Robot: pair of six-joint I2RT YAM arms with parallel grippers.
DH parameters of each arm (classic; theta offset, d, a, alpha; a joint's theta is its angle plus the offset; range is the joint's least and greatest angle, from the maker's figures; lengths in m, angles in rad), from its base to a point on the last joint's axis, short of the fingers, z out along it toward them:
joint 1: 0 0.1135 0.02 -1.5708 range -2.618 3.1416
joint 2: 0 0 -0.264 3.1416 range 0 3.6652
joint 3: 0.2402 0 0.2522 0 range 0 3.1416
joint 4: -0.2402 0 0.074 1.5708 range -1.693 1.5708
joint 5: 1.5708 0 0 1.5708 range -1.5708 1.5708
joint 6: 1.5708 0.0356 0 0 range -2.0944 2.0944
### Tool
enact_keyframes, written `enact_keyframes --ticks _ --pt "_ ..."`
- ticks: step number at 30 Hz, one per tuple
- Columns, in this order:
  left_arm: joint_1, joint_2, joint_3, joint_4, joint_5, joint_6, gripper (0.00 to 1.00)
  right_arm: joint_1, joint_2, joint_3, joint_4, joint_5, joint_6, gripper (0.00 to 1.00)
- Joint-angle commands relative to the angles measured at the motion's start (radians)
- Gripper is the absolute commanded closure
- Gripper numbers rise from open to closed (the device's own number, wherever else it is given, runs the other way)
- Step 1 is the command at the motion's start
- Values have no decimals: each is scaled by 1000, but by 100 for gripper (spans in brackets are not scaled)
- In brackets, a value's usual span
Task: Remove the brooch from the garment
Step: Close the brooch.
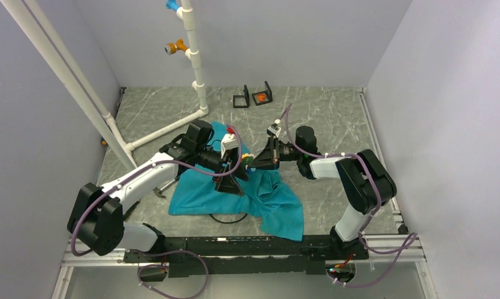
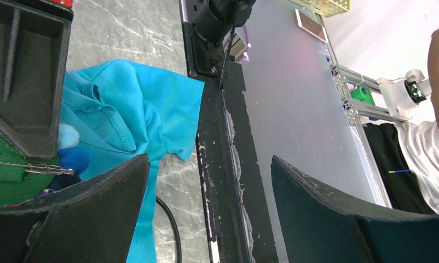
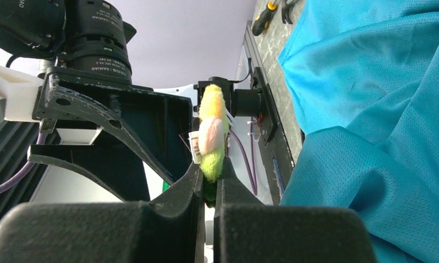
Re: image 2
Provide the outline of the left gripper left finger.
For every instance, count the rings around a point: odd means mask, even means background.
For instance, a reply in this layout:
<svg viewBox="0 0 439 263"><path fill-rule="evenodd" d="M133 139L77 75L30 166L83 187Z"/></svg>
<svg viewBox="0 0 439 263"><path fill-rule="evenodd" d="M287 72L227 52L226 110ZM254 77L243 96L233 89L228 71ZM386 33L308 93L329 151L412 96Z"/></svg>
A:
<svg viewBox="0 0 439 263"><path fill-rule="evenodd" d="M0 262L125 262L147 155L15 207L0 207Z"/></svg>

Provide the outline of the colourful flower plush patch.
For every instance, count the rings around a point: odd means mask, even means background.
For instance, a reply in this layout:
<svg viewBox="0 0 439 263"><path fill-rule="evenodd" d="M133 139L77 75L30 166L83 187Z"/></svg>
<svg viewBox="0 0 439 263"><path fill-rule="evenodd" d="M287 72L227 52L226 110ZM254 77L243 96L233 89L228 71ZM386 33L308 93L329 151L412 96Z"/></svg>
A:
<svg viewBox="0 0 439 263"><path fill-rule="evenodd" d="M79 137L74 127L61 123L57 157L30 162L0 135L0 206L15 206L79 183L90 163Z"/></svg>

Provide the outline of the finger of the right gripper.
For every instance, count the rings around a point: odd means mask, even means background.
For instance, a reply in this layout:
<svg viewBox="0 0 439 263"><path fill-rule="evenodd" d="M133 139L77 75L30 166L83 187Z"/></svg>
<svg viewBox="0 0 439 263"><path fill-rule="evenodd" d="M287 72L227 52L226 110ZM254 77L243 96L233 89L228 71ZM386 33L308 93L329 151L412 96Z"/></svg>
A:
<svg viewBox="0 0 439 263"><path fill-rule="evenodd" d="M57 154L70 1L0 1L0 134L26 159Z"/></svg>

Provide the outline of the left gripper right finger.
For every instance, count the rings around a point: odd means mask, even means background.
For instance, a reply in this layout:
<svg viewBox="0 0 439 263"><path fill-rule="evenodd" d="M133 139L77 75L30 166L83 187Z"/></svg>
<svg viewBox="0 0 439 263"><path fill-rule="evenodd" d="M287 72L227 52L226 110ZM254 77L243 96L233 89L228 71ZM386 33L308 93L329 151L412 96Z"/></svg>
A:
<svg viewBox="0 0 439 263"><path fill-rule="evenodd" d="M439 215L364 201L278 156L271 177L289 262L439 262Z"/></svg>

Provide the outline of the teal t-shirt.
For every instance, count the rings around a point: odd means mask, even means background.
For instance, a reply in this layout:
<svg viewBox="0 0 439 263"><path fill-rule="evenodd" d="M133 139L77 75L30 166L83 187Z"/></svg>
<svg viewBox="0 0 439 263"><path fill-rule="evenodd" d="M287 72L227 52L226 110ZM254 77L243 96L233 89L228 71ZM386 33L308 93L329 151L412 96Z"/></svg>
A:
<svg viewBox="0 0 439 263"><path fill-rule="evenodd" d="M145 195L128 262L156 262L153 233L157 174L166 154L193 152L204 82L162 68L117 59L65 73L60 121L79 133L90 164L82 179L146 154Z"/></svg>

